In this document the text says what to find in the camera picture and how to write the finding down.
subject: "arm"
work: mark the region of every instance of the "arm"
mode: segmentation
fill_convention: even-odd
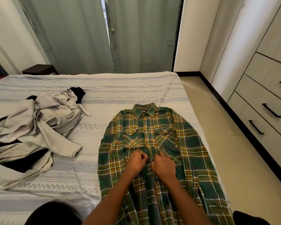
[[[176,165],[164,152],[156,154],[151,163],[152,171],[168,188],[174,199],[175,205],[181,216],[183,224],[186,225],[212,225],[195,201],[188,195],[176,178]]]
[[[82,225],[115,224],[122,207],[123,198],[134,177],[143,169],[148,156],[143,151],[134,151],[127,161],[120,180],[85,219]]]

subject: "chest pocket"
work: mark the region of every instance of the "chest pocket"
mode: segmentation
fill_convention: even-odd
[[[138,146],[138,129],[125,129],[123,131],[124,148],[133,148]]]
[[[154,129],[156,143],[159,147],[173,147],[176,146],[175,135],[172,128]]]

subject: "white bedspread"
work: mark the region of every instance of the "white bedspread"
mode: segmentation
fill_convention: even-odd
[[[81,144],[82,150],[76,158],[54,155],[51,170],[9,190],[0,190],[1,225],[24,224],[31,212],[53,199],[68,202],[82,219],[86,218],[101,199],[97,160],[105,129],[120,110],[132,109],[134,104],[154,102],[157,106],[173,108],[197,130],[209,151],[183,85],[173,72],[10,75],[0,80],[0,118],[8,115],[11,103],[69,87],[81,87],[86,92],[82,104],[92,114],[85,115],[68,137]]]

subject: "floor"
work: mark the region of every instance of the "floor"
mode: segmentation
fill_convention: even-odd
[[[281,182],[200,77],[180,77],[202,126],[232,210],[281,225]]]

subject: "pocket flap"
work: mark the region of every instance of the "pocket flap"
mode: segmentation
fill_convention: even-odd
[[[138,129],[126,129],[124,130],[125,135],[133,135],[138,131]]]
[[[160,128],[160,129],[154,129],[154,132],[158,135],[163,135],[163,134],[167,134],[168,132],[171,131],[171,127],[169,128]]]

